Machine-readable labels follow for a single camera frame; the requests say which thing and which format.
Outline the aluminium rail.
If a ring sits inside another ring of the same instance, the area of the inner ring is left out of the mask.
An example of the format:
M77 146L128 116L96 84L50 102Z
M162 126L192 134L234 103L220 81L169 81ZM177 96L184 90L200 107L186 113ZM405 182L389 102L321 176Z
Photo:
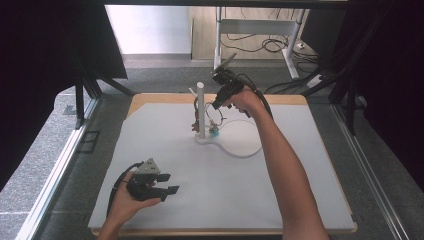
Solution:
M383 218L386 222L387 227L389 228L391 235L394 237L394 240L403 240L402 231L399 231L397 214L393 209L387 195L385 194L377 176L375 175L368 158L366 157L361 145L359 144L357 138L350 132L350 130L345 125L345 117L339 106L332 105L331 109L335 114L337 123L341 128L345 139L353 153L355 161L357 162L359 169L365 181L367 182L370 191L376 200L377 206L380 212L383 215Z
M71 132L63 150L61 151L55 165L53 166L52 171L50 172L45 184L43 185L43 188L41 189L33 207L29 211L15 240L33 240L47 212L50 202L59 187L62 177L64 176L64 173L76 152L77 146L81 141L84 133L86 132L87 126L90 123L90 118L98 103L98 100L92 99L84 108L84 122L79 128L74 129Z

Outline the black curtain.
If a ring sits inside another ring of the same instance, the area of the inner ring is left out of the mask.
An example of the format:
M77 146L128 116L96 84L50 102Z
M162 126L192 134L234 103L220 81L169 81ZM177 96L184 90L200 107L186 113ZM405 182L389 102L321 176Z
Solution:
M104 0L0 0L0 191L60 92L126 76Z
M364 97L364 117L424 192L424 0L348 0L312 16L317 39L338 32L329 99Z

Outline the white desk frame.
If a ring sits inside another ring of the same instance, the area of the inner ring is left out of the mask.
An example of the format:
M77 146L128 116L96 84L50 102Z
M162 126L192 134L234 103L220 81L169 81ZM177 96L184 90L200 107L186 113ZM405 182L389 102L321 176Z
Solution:
M218 67L221 64L222 34L282 35L289 37L288 46L281 50L284 61L291 77L293 79L299 78L299 74L292 60L292 55L297 36L302 26L305 9L300 9L294 20L230 19L223 18L222 12L222 7L216 8L214 67Z

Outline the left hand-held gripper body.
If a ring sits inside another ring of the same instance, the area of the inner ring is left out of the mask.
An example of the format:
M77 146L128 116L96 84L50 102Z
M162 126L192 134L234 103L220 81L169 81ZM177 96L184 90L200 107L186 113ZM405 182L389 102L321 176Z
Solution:
M149 158L134 171L127 183L127 191L138 201L153 198L161 199L161 193L164 189L153 187L159 174L162 174L159 167L152 158Z

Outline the white key holder stand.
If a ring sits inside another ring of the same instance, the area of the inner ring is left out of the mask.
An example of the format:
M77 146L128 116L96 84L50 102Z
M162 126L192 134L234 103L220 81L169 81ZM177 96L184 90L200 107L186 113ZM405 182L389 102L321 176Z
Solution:
M216 123L207 110L211 102L205 101L204 84L198 82L196 90L190 89L194 98L198 97L199 132L195 132L195 141L198 144L212 144L218 146L227 155L235 158L248 158L258 153L261 148L257 127L247 120L227 120L221 111L220 122Z

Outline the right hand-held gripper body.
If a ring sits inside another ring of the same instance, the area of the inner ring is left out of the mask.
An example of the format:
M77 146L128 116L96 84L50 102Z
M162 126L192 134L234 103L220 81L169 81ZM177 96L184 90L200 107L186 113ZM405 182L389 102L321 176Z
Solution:
M228 59L226 59L224 62L219 64L211 73L212 76L215 74L220 74L225 79L224 85L229 83L243 84L243 82L238 79L237 75L228 68L228 65L231 63L231 61L234 59L235 56L236 54L233 53Z

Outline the black metal stand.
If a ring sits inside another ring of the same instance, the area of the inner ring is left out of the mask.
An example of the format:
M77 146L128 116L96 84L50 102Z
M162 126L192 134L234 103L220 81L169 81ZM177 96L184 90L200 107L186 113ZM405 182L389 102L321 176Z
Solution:
M121 83L112 78L101 77L101 81L105 82L114 89L128 96L135 96L136 92L125 87ZM91 98L98 99L102 90L95 79L90 79L83 74L78 74L75 81L75 102L76 102L76 129L80 129L85 123L84 112L84 91L87 91Z

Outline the person's right hand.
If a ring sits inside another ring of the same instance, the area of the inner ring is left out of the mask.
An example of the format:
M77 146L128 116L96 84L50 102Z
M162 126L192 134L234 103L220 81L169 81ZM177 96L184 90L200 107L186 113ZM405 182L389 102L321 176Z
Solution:
M247 112L251 117L266 113L262 101L249 87L244 87L239 93L226 100L223 105L233 105L241 113Z

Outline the person's left hand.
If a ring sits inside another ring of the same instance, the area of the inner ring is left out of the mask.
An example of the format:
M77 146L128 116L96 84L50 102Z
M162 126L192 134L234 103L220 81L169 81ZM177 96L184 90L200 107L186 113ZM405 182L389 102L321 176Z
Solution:
M139 210L157 205L161 202L160 198L153 198L144 201L135 200L127 191L127 183L132 175L133 172L130 171L119 183L110 211L106 218L108 222L123 225Z

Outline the white power strip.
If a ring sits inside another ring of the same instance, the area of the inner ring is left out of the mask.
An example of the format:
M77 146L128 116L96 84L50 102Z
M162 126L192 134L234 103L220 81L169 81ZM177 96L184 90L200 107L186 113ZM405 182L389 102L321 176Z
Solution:
M308 88L315 87L316 85L318 85L319 83L321 83L324 79L325 79L325 77L324 77L324 76L322 76L322 75L318 74L317 76L315 76L312 80L310 80L310 81L307 83L307 87L308 87Z

